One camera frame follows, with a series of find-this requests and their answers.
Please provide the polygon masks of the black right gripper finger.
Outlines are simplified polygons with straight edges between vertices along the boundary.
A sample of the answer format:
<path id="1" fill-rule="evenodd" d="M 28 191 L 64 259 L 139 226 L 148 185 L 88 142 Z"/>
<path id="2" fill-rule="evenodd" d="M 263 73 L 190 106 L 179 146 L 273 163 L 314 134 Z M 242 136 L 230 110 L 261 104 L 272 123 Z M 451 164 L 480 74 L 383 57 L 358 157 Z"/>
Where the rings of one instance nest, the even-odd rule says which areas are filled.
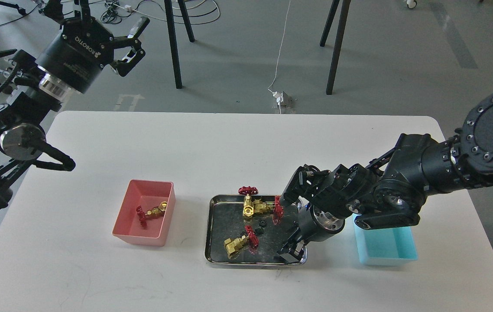
<path id="1" fill-rule="evenodd" d="M 304 243 L 290 243 L 288 246 L 288 263 L 296 263 L 302 261 L 304 254 Z"/>
<path id="2" fill-rule="evenodd" d="M 283 242 L 281 249 L 277 251 L 277 255 L 280 256 L 286 263 L 288 263 L 288 246 L 290 243 L 297 243 L 297 241 L 296 239 L 287 239 Z"/>

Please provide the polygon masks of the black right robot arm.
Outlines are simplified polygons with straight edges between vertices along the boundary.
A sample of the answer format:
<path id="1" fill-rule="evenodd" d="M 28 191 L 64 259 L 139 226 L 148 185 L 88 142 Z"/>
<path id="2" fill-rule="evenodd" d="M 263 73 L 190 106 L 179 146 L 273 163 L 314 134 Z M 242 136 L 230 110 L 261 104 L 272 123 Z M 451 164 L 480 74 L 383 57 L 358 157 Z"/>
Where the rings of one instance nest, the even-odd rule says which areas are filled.
<path id="1" fill-rule="evenodd" d="M 298 198 L 294 232 L 277 255 L 301 260 L 304 246 L 338 234 L 356 215 L 364 230 L 418 225 L 426 199 L 461 189 L 493 186 L 493 94 L 472 109 L 456 134 L 444 142 L 429 134 L 401 134 L 395 146 L 367 166 L 319 170 L 297 168 L 280 197 L 287 207 Z"/>

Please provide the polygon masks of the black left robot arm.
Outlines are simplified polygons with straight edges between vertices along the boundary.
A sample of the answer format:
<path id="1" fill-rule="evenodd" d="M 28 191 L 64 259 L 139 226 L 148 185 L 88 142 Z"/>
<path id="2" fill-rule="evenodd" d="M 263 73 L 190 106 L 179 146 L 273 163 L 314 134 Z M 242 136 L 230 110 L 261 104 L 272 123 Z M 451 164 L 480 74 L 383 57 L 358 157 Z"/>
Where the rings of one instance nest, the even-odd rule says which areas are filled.
<path id="1" fill-rule="evenodd" d="M 73 91 L 85 93 L 106 66 L 124 77 L 145 56 L 139 36 L 149 23 L 143 16 L 127 36 L 115 37 L 90 13 L 88 1 L 65 17 L 59 0 L 41 12 L 60 24 L 51 44 L 34 58 L 18 50 L 13 68 L 0 85 L 0 209 L 12 198 L 10 186 L 30 168 L 72 171 L 74 160 L 46 141 L 41 121 L 58 112 Z"/>

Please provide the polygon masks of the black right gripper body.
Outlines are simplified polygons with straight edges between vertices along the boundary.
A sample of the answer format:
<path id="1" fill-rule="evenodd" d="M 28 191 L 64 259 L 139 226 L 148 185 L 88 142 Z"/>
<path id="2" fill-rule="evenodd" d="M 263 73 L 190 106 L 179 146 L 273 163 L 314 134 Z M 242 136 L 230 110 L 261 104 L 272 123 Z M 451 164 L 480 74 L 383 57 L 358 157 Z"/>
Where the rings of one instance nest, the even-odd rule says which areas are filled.
<path id="1" fill-rule="evenodd" d="M 298 210 L 297 229 L 292 234 L 292 248 L 299 249 L 310 242 L 322 242 L 340 233 L 345 227 L 344 219 L 334 217 L 312 204 Z"/>

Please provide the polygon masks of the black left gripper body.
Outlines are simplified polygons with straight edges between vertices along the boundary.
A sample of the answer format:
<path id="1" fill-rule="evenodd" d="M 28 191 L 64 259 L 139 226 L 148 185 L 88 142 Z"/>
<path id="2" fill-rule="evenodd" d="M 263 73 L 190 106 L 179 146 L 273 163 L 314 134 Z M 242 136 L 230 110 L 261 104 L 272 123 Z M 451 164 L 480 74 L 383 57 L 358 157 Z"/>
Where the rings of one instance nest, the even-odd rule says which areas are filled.
<path id="1" fill-rule="evenodd" d="M 87 24 L 79 19 L 66 20 L 36 63 L 43 71 L 84 94 L 102 68 L 113 61 L 114 52 L 101 47 L 112 37 L 112 32 L 96 20 Z"/>

